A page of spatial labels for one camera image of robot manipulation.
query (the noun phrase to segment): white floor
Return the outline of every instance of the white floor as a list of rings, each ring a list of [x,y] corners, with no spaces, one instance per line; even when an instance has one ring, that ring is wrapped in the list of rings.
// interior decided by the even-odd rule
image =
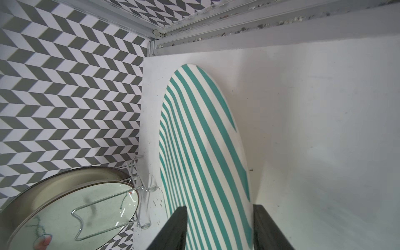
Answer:
[[[138,172],[160,187],[162,99],[187,63],[220,86],[253,202],[295,249],[400,248],[400,36],[145,58]],[[164,225],[161,199],[147,199],[153,225],[135,250]]]

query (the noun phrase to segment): metal wire stand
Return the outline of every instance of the metal wire stand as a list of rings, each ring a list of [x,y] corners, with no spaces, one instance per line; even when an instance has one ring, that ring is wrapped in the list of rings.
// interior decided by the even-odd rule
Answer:
[[[142,182],[142,179],[140,178],[140,176],[139,176],[138,174],[133,175],[133,173],[132,173],[132,172],[133,172],[133,169],[136,168],[136,160],[139,159],[139,158],[141,158],[141,157],[142,157],[142,156],[135,156],[135,158],[134,158],[131,162],[129,162],[126,166],[122,166],[122,167],[119,167],[119,168],[118,168],[118,169],[127,168],[127,169],[128,169],[128,172],[129,172],[129,175],[130,175],[130,178],[124,179],[124,180],[122,180],[122,181],[130,182],[133,186],[136,186],[135,184],[138,183],[137,178],[139,178],[139,181],[140,181],[140,183],[141,183],[140,186],[136,186],[135,188],[131,188],[131,189],[129,189],[129,190],[126,190],[126,191],[123,191],[123,192],[120,192],[120,193],[117,193],[117,194],[113,194],[113,195],[111,195],[111,196],[108,196],[108,197],[105,197],[105,198],[103,198],[103,199],[94,201],[94,202],[92,202],[92,203],[89,203],[89,204],[86,204],[86,205],[77,207],[77,208],[75,208],[74,210],[72,210],[71,215],[72,215],[74,218],[76,218],[77,220],[79,220],[79,223],[80,223],[80,229],[79,229],[78,233],[77,233],[76,236],[75,236],[75,241],[85,240],[85,239],[91,238],[91,237],[93,237],[93,236],[96,236],[96,235],[99,235],[99,234],[102,234],[102,233],[105,233],[105,232],[108,232],[108,231],[111,231],[111,230],[114,230],[114,229],[117,229],[117,228],[121,228],[121,227],[126,226],[126,225],[129,225],[129,224],[133,224],[133,223],[135,223],[135,222],[137,222],[138,227],[141,228],[141,229],[148,229],[148,228],[151,226],[151,223],[150,223],[150,222],[147,222],[147,223],[145,223],[145,224],[143,224],[143,225],[140,224],[140,213],[138,213],[138,209],[137,209],[136,212],[135,212],[135,214],[132,216],[132,218],[130,219],[129,222],[123,223],[123,224],[118,225],[118,226],[114,226],[114,227],[112,227],[112,228],[105,229],[105,230],[103,230],[103,231],[100,231],[100,232],[97,232],[97,233],[94,233],[94,234],[91,234],[91,235],[88,235],[88,236],[85,236],[85,237],[82,237],[82,238],[79,238],[79,235],[81,234],[81,232],[82,232],[82,230],[83,230],[83,228],[84,228],[84,222],[83,222],[82,218],[81,218],[79,215],[77,215],[77,214],[75,213],[76,211],[78,211],[78,210],[80,210],[80,209],[87,208],[87,207],[89,207],[89,206],[91,206],[91,205],[94,205],[94,204],[103,202],[103,201],[105,201],[105,200],[108,200],[108,199],[117,197],[117,196],[119,196],[119,195],[123,195],[123,194],[129,193],[129,192],[132,192],[132,191],[135,191],[135,190],[142,190],[142,196],[143,196],[143,192],[150,192],[150,193],[151,193],[151,192],[156,191],[156,190],[157,190],[157,186],[150,186],[150,187],[146,188],[146,187],[142,184],[143,182]],[[142,203],[142,201],[139,199],[138,208],[140,208],[141,203]]]

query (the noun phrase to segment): teal stripe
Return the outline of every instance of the teal stripe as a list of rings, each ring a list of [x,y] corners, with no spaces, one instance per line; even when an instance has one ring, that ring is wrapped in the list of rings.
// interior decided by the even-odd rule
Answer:
[[[189,76],[189,78],[192,80],[193,84],[196,86],[198,92],[200,93],[200,96],[202,97],[204,103],[206,104],[206,106],[208,108],[208,111],[210,112],[212,118],[214,119],[214,122],[217,125],[222,138],[224,139],[226,147],[229,150],[229,153],[232,157],[233,163],[235,164],[236,170],[238,171],[238,175],[239,175],[240,181],[242,183],[244,192],[246,193],[247,200],[250,201],[249,186],[248,186],[248,181],[247,181],[247,172],[244,169],[244,167],[242,166],[242,163],[238,157],[238,154],[236,153],[235,147],[233,146],[232,140],[230,139],[228,131],[226,130],[224,123],[221,120],[220,115],[218,114],[218,112],[215,109],[214,105],[212,104],[210,98],[208,97],[207,92],[204,90],[203,86],[201,86],[199,80],[196,78],[196,76],[193,74],[193,72],[190,70],[190,68],[187,65],[182,66],[182,68],[184,69],[186,74]],[[226,169],[226,173],[229,175],[228,178],[230,180],[228,182],[230,183],[231,189],[232,189],[232,184],[233,184],[234,189],[237,190],[236,184],[233,181],[232,173],[230,172],[229,168]]]
[[[164,127],[164,124],[160,123],[161,128],[164,130],[165,135],[167,135],[166,129]],[[166,150],[167,151],[167,155],[168,155],[168,159],[171,160],[172,164],[170,164],[169,166],[169,170],[170,170],[170,175],[172,176],[172,181],[174,183],[174,189],[176,190],[176,195],[178,197],[178,201],[179,204],[183,204],[183,197],[179,196],[179,192],[178,192],[178,188],[176,187],[175,183],[179,183],[177,180],[175,180],[175,175],[173,173],[173,169],[175,168],[175,162],[174,162],[174,158],[172,157],[172,152],[171,152],[171,146],[169,143],[169,139],[168,138],[164,138],[164,143],[167,142],[167,144],[165,144]]]
[[[163,138],[164,138],[164,137],[162,137],[162,138],[160,139],[159,145],[160,145],[160,148],[161,148],[162,152],[164,153],[164,158],[167,158],[167,156],[165,155],[164,147],[163,147],[162,144],[161,144],[161,140],[162,140],[162,141],[164,142],[164,144],[166,145],[165,140],[164,140]],[[165,166],[164,161],[163,161],[163,159],[162,159],[162,157],[161,157],[161,154],[160,154],[160,160],[161,160],[162,166],[164,167],[164,171],[167,173],[166,166]],[[168,189],[167,189],[167,187],[166,187],[166,182],[165,182],[165,180],[163,180],[163,184],[164,184],[165,190],[166,190],[166,192],[167,192],[166,194],[167,194],[167,197],[168,197]],[[171,209],[171,206],[170,206],[170,216],[172,215],[172,213],[173,213],[175,210],[176,210],[176,208]]]
[[[174,109],[173,109],[173,107],[172,107],[172,104],[171,104],[169,98],[168,98],[167,96],[165,96],[164,99],[165,99],[165,100],[168,102],[168,104],[170,105],[171,113],[173,113],[173,112],[174,112]],[[182,151],[181,151],[181,149],[180,149],[180,146],[179,146],[179,143],[178,143],[178,139],[177,139],[177,136],[176,136],[176,133],[175,133],[174,123],[172,122],[170,112],[169,112],[168,108],[166,107],[166,105],[163,103],[162,106],[163,106],[163,108],[165,109],[165,112],[167,113],[167,116],[168,116],[168,118],[169,118],[169,124],[171,124],[171,129],[169,128],[168,125],[167,125],[167,128],[168,128],[169,130],[171,130],[172,133],[173,133],[173,135],[174,135],[175,144],[176,144],[176,147],[178,148],[177,151],[178,151],[178,154],[179,154],[180,161],[181,161],[181,163],[182,163],[182,169],[185,170],[186,166],[184,165],[184,161],[183,161],[183,157],[182,157],[182,153],[181,153]],[[175,128],[176,128],[176,131],[179,133],[179,127],[176,125]],[[183,175],[182,175],[182,172],[181,172],[180,168],[178,168],[178,170],[179,170],[180,178],[181,178],[181,180],[183,180]],[[189,189],[190,189],[191,197],[192,197],[192,200],[193,200],[193,203],[194,203],[194,206],[193,206],[193,207],[196,209],[196,212],[197,212],[197,215],[198,215],[198,218],[199,218],[199,221],[200,221],[200,226],[201,226],[201,228],[202,228],[203,235],[204,235],[204,238],[205,238],[205,240],[206,240],[208,249],[211,249],[211,244],[210,244],[210,241],[209,241],[208,236],[207,236],[207,232],[206,232],[206,228],[205,228],[205,226],[204,226],[203,218],[202,218],[202,216],[201,216],[201,214],[200,214],[199,205],[198,205],[198,203],[197,203],[197,201],[196,201],[196,197],[195,197],[195,195],[194,195],[194,193],[193,193],[193,190],[192,190],[192,187],[191,187],[191,182],[190,182],[190,179],[189,179],[187,173],[186,173],[186,181],[187,181],[188,187],[189,187]],[[188,196],[186,190],[185,190],[185,194],[186,194],[187,200],[189,201],[189,196]],[[216,248],[217,248],[217,249],[221,249],[220,243],[219,243],[218,238],[217,238],[217,236],[216,236],[216,234],[215,234],[215,231],[214,231],[214,226],[213,226],[212,223],[211,223],[210,215],[208,214],[208,212],[205,212],[204,214],[205,214],[205,216],[206,216],[207,222],[209,223],[210,232],[211,232],[211,235],[212,235],[212,237],[213,237],[213,239],[214,239]]]
[[[160,154],[160,161],[161,161],[161,164],[164,166],[164,161],[162,160],[161,154]],[[164,184],[164,187],[166,187],[165,178],[164,178],[164,175],[162,174],[162,172],[161,172],[161,179],[162,179],[162,183]],[[167,199],[169,201],[170,200],[170,196],[168,195],[168,190],[165,188],[164,191],[165,191],[165,195],[167,196]],[[170,216],[171,216],[172,215],[172,208],[171,208],[171,203],[170,202],[168,202],[168,206],[169,206],[169,209],[170,209]]]
[[[202,112],[200,110],[200,107],[198,106],[198,103],[197,103],[197,101],[196,101],[196,99],[195,99],[195,97],[194,97],[189,85],[187,84],[186,80],[183,78],[183,76],[178,71],[175,71],[175,75],[178,77],[178,79],[182,83],[183,87],[186,89],[186,93],[187,93],[187,95],[188,95],[188,97],[189,97],[189,99],[191,101],[191,104],[192,104],[192,106],[193,106],[193,108],[195,110],[195,113],[196,113],[199,121],[200,121],[200,124],[201,124],[201,126],[202,126],[202,128],[204,130],[204,133],[206,134],[206,136],[208,138],[208,141],[210,143],[210,146],[212,147],[212,150],[214,151],[214,154],[215,154],[215,156],[216,156],[216,158],[218,160],[218,163],[220,164],[221,169],[224,172],[225,177],[226,177],[226,179],[228,181],[228,184],[230,185],[231,190],[233,191],[232,192],[233,193],[233,197],[235,198],[236,205],[237,205],[238,210],[239,210],[239,215],[240,215],[240,217],[242,219],[242,226],[243,226],[243,229],[244,229],[246,240],[247,240],[247,243],[248,243],[249,247],[251,247],[251,244],[252,244],[251,227],[247,222],[246,214],[244,213],[243,205],[242,205],[242,202],[240,200],[240,196],[239,196],[239,193],[237,191],[237,188],[234,185],[234,183],[233,183],[233,186],[232,186],[231,180],[233,180],[233,179],[230,180],[230,177],[232,177],[232,174],[229,171],[229,168],[228,168],[228,165],[227,165],[227,163],[225,161],[225,158],[223,157],[222,152],[219,149],[218,144],[217,144],[214,136],[212,135],[210,127],[208,126],[207,121],[204,118],[204,116],[203,116],[203,114],[202,114]],[[205,147],[204,147],[204,145],[203,145],[203,143],[201,141],[201,137],[198,135],[198,138],[196,140],[198,141],[198,144],[199,145],[201,144],[202,147],[204,148],[204,153],[205,154],[203,155],[203,157],[204,157],[204,159],[206,161],[206,165],[207,165],[207,167],[209,169],[209,172],[210,172],[210,175],[211,175],[211,177],[213,179],[213,182],[216,185],[217,192],[219,193],[219,196],[220,196],[221,202],[222,202],[222,204],[223,204],[223,206],[225,208],[225,211],[228,214],[228,219],[229,219],[229,221],[231,223],[231,226],[232,226],[232,229],[233,229],[233,232],[234,232],[234,235],[235,235],[235,240],[236,240],[238,246],[239,245],[241,246],[242,244],[241,244],[241,241],[240,241],[238,226],[236,225],[236,221],[235,221],[235,218],[234,218],[234,215],[233,215],[233,212],[232,212],[232,208],[230,207],[229,201],[228,201],[228,199],[227,199],[227,197],[226,197],[226,195],[225,195],[225,193],[224,193],[224,191],[222,189],[222,185],[221,185],[221,183],[220,183],[220,181],[219,181],[219,179],[217,177],[217,174],[215,173],[215,170],[214,170],[214,167],[212,166],[211,160],[209,159],[209,157],[207,155]]]
[[[204,80],[208,83],[208,86],[211,88],[212,92],[214,93],[215,97],[217,98],[218,102],[220,103],[222,109],[224,110],[226,116],[228,117],[229,122],[231,123],[232,127],[236,131],[235,124],[233,122],[232,115],[230,114],[228,105],[225,102],[224,97],[222,96],[221,92],[219,91],[218,87],[215,83],[211,80],[211,78],[198,66],[196,66],[199,70],[200,74],[203,76]]]
[[[164,125],[163,125],[162,123],[160,123],[160,126],[161,126],[162,129],[164,130],[164,133],[167,134],[166,131],[165,131]],[[167,153],[167,154],[168,154],[168,158],[169,158],[170,155],[172,155],[172,154],[171,154],[171,149],[170,149],[170,146],[169,146],[168,138],[166,139],[168,144],[166,144],[166,140],[165,140],[164,136],[162,136],[162,140],[163,140],[164,144],[166,145],[166,147],[168,148],[168,150],[170,151],[170,154]],[[170,168],[170,172],[172,172],[173,166],[170,165],[169,168]],[[174,179],[173,182],[171,181],[171,185],[172,185],[171,187],[173,188],[174,192],[176,192],[176,195],[179,196],[177,185],[175,185],[175,183],[177,183],[177,182],[175,182],[174,174],[172,173],[172,174],[170,174],[170,175],[172,175],[172,178]],[[184,203],[183,203],[183,202],[182,202],[182,203],[179,202],[178,206],[182,206],[182,205],[184,205]],[[194,242],[194,247],[198,250],[197,241],[196,241],[196,238],[194,237],[194,231],[193,231],[193,229],[190,230],[190,233],[192,234],[192,237],[193,237],[192,240],[193,240],[193,242]],[[200,241],[200,246],[203,246],[203,244],[202,244],[202,242],[201,242],[201,238],[199,238],[199,241]]]
[[[168,125],[168,122],[167,122],[167,118],[165,117],[165,115],[164,115],[163,112],[161,112],[161,117],[164,119],[164,122],[166,123],[166,126],[167,126],[167,128],[168,128],[168,130],[169,130],[169,125]],[[164,130],[164,133],[165,133],[165,135],[166,135],[167,143],[168,143],[168,145],[169,145],[169,149],[168,149],[168,150],[171,152],[171,149],[172,149],[172,151],[174,152],[174,155],[175,155],[176,165],[175,165],[175,163],[173,162],[173,164],[174,164],[173,170],[174,170],[174,172],[175,172],[176,179],[178,180],[176,183],[178,184],[177,186],[178,186],[178,188],[179,188],[180,195],[182,196],[182,201],[183,201],[183,193],[182,193],[182,188],[181,188],[181,187],[183,186],[183,183],[180,183],[180,182],[179,182],[178,174],[177,174],[177,172],[176,172],[176,168],[177,168],[177,167],[180,168],[180,165],[179,165],[179,163],[178,163],[178,158],[176,157],[175,147],[174,147],[173,143],[170,142],[170,140],[169,140],[169,138],[170,138],[171,141],[172,141],[172,135],[169,133],[169,131],[166,131],[166,129],[165,129],[165,127],[163,126],[163,124],[161,124],[161,127],[162,127],[162,130]],[[187,198],[187,201],[188,201],[188,204],[189,204],[189,209],[188,209],[188,210],[189,210],[189,213],[190,213],[190,215],[191,215],[191,217],[192,217],[193,222],[195,223],[196,220],[195,220],[195,217],[194,217],[194,214],[193,214],[193,210],[191,209],[192,206],[190,205],[190,201],[189,201],[188,195],[187,195],[187,193],[186,193],[186,190],[185,190],[185,194],[186,194],[186,198]],[[200,236],[200,233],[199,233],[199,231],[198,231],[198,228],[197,228],[197,227],[194,227],[194,229],[195,229],[195,231],[196,231],[197,238],[198,238],[199,243],[200,243],[200,248],[201,248],[201,249],[204,249],[203,241],[202,241],[202,239],[201,239],[201,236]]]
[[[183,97],[183,95],[182,95],[182,92],[180,91],[180,89],[179,89],[179,87],[177,86],[176,82],[175,82],[172,78],[170,79],[170,83],[174,86],[174,88],[175,88],[176,91],[178,92],[178,95],[179,95],[179,98],[180,98],[180,100],[181,100],[181,102],[182,102],[184,111],[185,111],[185,113],[186,113],[186,115],[187,115],[187,118],[188,118],[188,120],[189,120],[190,127],[192,128],[192,131],[193,131],[193,133],[194,133],[194,135],[195,135],[195,137],[196,137],[196,141],[197,141],[197,143],[198,143],[198,146],[199,146],[199,148],[200,148],[200,151],[202,152],[203,158],[204,158],[204,160],[206,161],[207,168],[208,168],[209,171],[214,172],[214,170],[212,169],[212,164],[211,164],[211,162],[210,162],[210,160],[209,160],[209,158],[208,158],[207,152],[205,151],[204,145],[203,145],[203,143],[202,143],[202,141],[201,141],[201,139],[200,139],[200,136],[199,136],[199,134],[198,134],[198,132],[197,132],[196,126],[195,126],[195,124],[194,124],[194,122],[193,122],[193,119],[192,119],[192,116],[191,116],[191,114],[190,114],[190,111],[188,110],[188,107],[187,107],[187,104],[186,104],[186,102],[185,102],[185,99],[184,99],[184,97]],[[184,129],[185,136],[186,136],[186,138],[187,138],[187,140],[188,140],[189,147],[190,147],[190,150],[191,150],[191,152],[192,152],[193,159],[194,159],[194,161],[195,161],[195,163],[196,163],[196,166],[197,166],[197,169],[198,169],[200,178],[202,179],[202,182],[203,182],[203,183],[207,183],[206,177],[205,177],[204,172],[203,172],[203,170],[202,170],[202,165],[200,164],[200,161],[199,161],[199,159],[198,159],[198,157],[197,157],[196,151],[195,151],[195,149],[194,149],[194,147],[193,147],[192,140],[190,139],[190,135],[189,135],[188,130],[187,130],[187,128],[186,128],[185,121],[184,121],[184,119],[183,119],[183,117],[182,117],[182,113],[181,113],[181,111],[180,111],[180,108],[179,108],[178,102],[177,102],[177,100],[176,100],[176,97],[175,97],[174,93],[172,92],[172,90],[169,88],[169,86],[167,87],[167,91],[171,94],[171,97],[174,99],[174,103],[175,103],[175,106],[176,106],[176,110],[178,111],[178,115],[179,115],[179,118],[180,118],[182,127],[183,127],[183,129]],[[231,246],[231,243],[230,243],[228,234],[227,234],[227,232],[226,232],[224,223],[223,223],[223,221],[222,221],[221,215],[220,215],[220,213],[219,213],[219,211],[218,211],[218,208],[217,208],[217,206],[216,206],[216,203],[215,203],[215,200],[214,200],[214,197],[213,197],[213,193],[211,192],[211,190],[210,190],[210,188],[208,187],[208,185],[204,185],[204,189],[206,190],[206,194],[207,194],[207,196],[208,196],[208,199],[210,200],[210,204],[211,204],[212,210],[213,210],[213,212],[214,212],[214,214],[215,214],[216,220],[217,220],[218,225],[219,225],[219,227],[220,227],[220,229],[221,229],[221,234],[222,234],[222,237],[223,237],[224,240],[225,240],[226,247],[227,247],[228,249],[232,249],[232,246]],[[217,186],[216,189],[219,190],[218,193],[220,194],[220,191],[222,190],[222,187],[221,187],[221,186],[219,186],[219,187]],[[232,226],[232,230],[233,230],[234,232],[235,232],[235,231],[237,232],[236,234],[234,233],[234,237],[235,237],[235,240],[236,240],[236,244],[238,244],[238,242],[239,242],[239,244],[238,244],[238,245],[239,245],[239,248],[242,248],[242,244],[241,244],[241,241],[240,241],[240,236],[239,236],[238,231],[237,231],[237,226],[236,226],[236,224],[233,226],[233,225],[232,225],[232,222],[231,222],[231,226]]]
[[[232,141],[231,141],[231,139],[229,137],[229,134],[226,131],[226,128],[225,128],[224,124],[222,123],[222,120],[221,120],[220,116],[218,115],[218,112],[216,111],[216,109],[215,109],[214,105],[212,104],[210,98],[208,97],[206,91],[203,89],[203,87],[201,86],[200,82],[195,77],[193,72],[189,69],[189,67],[187,65],[184,65],[184,66],[182,66],[182,68],[185,70],[186,74],[189,76],[189,78],[192,80],[192,82],[196,86],[196,88],[199,91],[204,103],[206,104],[208,110],[210,111],[210,114],[213,117],[213,119],[214,119],[214,121],[215,121],[215,123],[216,123],[216,125],[217,125],[217,127],[218,127],[218,129],[219,129],[219,131],[220,131],[225,143],[226,143],[226,146],[227,146],[227,148],[228,148],[228,150],[230,152],[230,155],[231,155],[231,157],[232,157],[232,159],[234,161],[234,164],[235,164],[236,169],[238,171],[240,180],[242,181],[243,188],[244,188],[244,190],[246,192],[247,199],[250,200],[250,195],[248,193],[249,190],[248,190],[248,182],[247,182],[247,173],[244,170],[244,167],[242,166],[242,163],[239,160],[239,157],[238,157],[238,155],[236,153],[235,147],[232,144]],[[221,169],[222,169],[222,171],[223,171],[223,173],[225,175],[226,181],[229,184],[229,187],[230,187],[230,189],[232,191],[233,197],[234,197],[235,202],[236,202],[236,206],[237,206],[238,211],[239,211],[239,215],[240,215],[240,219],[242,221],[242,225],[243,225],[243,228],[244,228],[244,233],[246,235],[247,243],[248,243],[249,247],[251,247],[251,244],[252,244],[252,229],[251,229],[251,226],[248,223],[247,216],[246,216],[246,213],[245,213],[244,208],[243,208],[242,200],[240,199],[239,191],[238,191],[236,183],[235,183],[235,181],[233,179],[233,176],[232,176],[232,173],[231,173],[231,171],[229,169],[229,166],[226,163],[224,155],[223,155],[222,151],[220,150],[220,148],[218,146],[218,143],[217,143],[216,139],[214,138],[214,136],[213,136],[213,134],[211,132],[211,129],[210,129],[210,127],[209,127],[209,125],[208,125],[208,123],[207,123],[207,121],[206,121],[206,119],[205,119],[205,117],[203,115],[203,112],[201,111],[201,109],[200,109],[200,107],[199,107],[199,105],[198,105],[198,103],[196,101],[196,98],[194,97],[189,85],[187,84],[187,82],[185,81],[183,76],[178,71],[176,71],[175,74],[180,79],[180,81],[182,82],[184,88],[186,89],[186,92],[188,93],[188,96],[189,96],[189,98],[191,100],[191,103],[192,103],[193,108],[194,108],[194,110],[195,110],[195,112],[197,114],[197,117],[199,118],[199,121],[200,121],[200,123],[201,123],[201,125],[202,125],[202,127],[204,129],[204,132],[205,132],[205,134],[206,134],[206,136],[208,138],[208,141],[209,141],[209,143],[210,143],[210,145],[211,145],[211,147],[212,147],[212,149],[213,149],[213,151],[214,151],[214,153],[216,155],[218,163],[221,166]]]
[[[190,235],[188,232],[186,232],[186,239],[187,239],[188,244],[186,244],[185,248],[187,250],[191,250],[192,249],[192,241],[190,240]]]
[[[161,131],[160,131],[160,137],[161,137],[162,141],[164,142],[164,145],[166,145],[164,136],[161,134]],[[170,187],[171,197],[174,198],[172,200],[174,202],[173,206],[172,206],[172,210],[175,211],[175,209],[179,206],[179,203],[178,203],[178,198],[177,198],[178,194],[176,194],[174,192],[174,189],[173,189],[174,186],[172,185],[172,177],[171,177],[170,167],[169,167],[171,165],[171,163],[169,161],[168,154],[165,153],[164,147],[162,145],[160,145],[160,148],[161,148],[162,152],[164,153],[165,166],[166,166],[166,168],[165,168],[166,176],[165,177],[166,177],[167,182],[168,182],[169,187]]]
[[[192,224],[190,223],[190,220],[188,220],[188,224],[189,224],[189,228],[190,228],[190,234],[192,234],[192,236],[193,236],[193,227],[192,227]],[[189,232],[186,232],[186,237],[189,240],[189,244],[190,244],[190,246],[195,245],[195,247],[197,248],[196,244],[194,244],[194,242],[193,242],[195,239],[192,240],[192,238],[190,237],[190,234],[189,234]]]
[[[161,179],[164,179],[164,175],[162,174],[161,168],[160,168],[160,176],[161,176]],[[167,218],[168,218],[169,216],[168,216],[167,205],[166,205],[167,199],[164,197],[164,199],[162,199],[162,200],[164,200],[165,214],[167,215]]]
[[[176,161],[176,164],[177,164],[177,167],[174,169],[174,170],[175,170],[175,174],[178,176],[178,173],[177,173],[177,171],[176,171],[176,169],[178,169],[179,175],[180,175],[180,179],[182,180],[181,185],[183,186],[183,185],[184,185],[184,183],[183,183],[183,176],[182,176],[182,172],[181,172],[181,170],[180,170],[180,164],[179,164],[179,160],[178,160],[176,151],[178,151],[178,153],[179,153],[181,163],[184,164],[184,162],[183,162],[182,155],[181,155],[181,153],[180,153],[181,151],[180,151],[180,148],[179,148],[177,139],[176,139],[175,130],[173,129],[173,123],[172,123],[172,120],[171,120],[171,117],[170,117],[170,113],[169,113],[169,111],[168,111],[168,109],[167,109],[167,107],[165,106],[164,103],[162,104],[162,106],[163,106],[163,108],[165,109],[165,112],[167,113],[167,116],[168,116],[168,118],[169,118],[169,122],[166,122],[166,125],[167,125],[167,129],[168,129],[168,135],[169,135],[169,137],[170,137],[170,139],[171,139],[172,151],[174,152],[175,161]],[[161,112],[161,116],[163,117],[164,121],[166,121],[167,118],[165,117],[164,112]],[[192,204],[191,204],[191,202],[190,202],[188,193],[187,193],[187,191],[186,191],[185,188],[184,188],[184,191],[185,191],[185,195],[186,195],[186,199],[187,199],[187,201],[188,201],[189,207],[192,208]],[[198,214],[198,219],[199,219],[199,222],[200,222],[200,226],[201,226],[201,228],[202,228],[202,231],[203,231],[204,239],[205,239],[205,241],[206,241],[206,244],[207,244],[207,246],[208,246],[208,249],[211,249],[211,244],[210,244],[210,241],[209,241],[209,239],[208,239],[208,237],[207,237],[207,232],[206,232],[206,229],[205,229],[205,227],[204,227],[203,218],[202,218],[202,216],[200,215],[200,211],[199,211],[198,206],[197,206],[196,198],[195,198],[194,196],[192,196],[192,199],[193,199],[193,202],[196,204],[194,207],[196,208],[196,211],[197,211],[197,214]],[[192,209],[189,209],[189,210],[190,210],[190,212],[192,213],[193,221],[195,221],[195,217],[194,217],[193,210],[192,210]],[[197,235],[198,235],[199,240],[201,240],[200,233],[199,233],[197,227],[196,227],[196,232],[197,232]]]

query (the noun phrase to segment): chevron patterned wall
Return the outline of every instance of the chevron patterned wall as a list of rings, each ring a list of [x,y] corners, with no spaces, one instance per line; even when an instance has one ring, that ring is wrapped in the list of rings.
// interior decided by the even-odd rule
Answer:
[[[59,172],[131,160],[148,41],[51,0],[1,1],[0,26],[0,206]],[[102,249],[127,248],[129,230]]]

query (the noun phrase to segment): patterned ceiling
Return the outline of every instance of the patterned ceiling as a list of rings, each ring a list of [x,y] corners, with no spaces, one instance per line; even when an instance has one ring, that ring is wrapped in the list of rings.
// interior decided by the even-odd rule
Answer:
[[[161,28],[213,5],[220,0],[104,0]]]

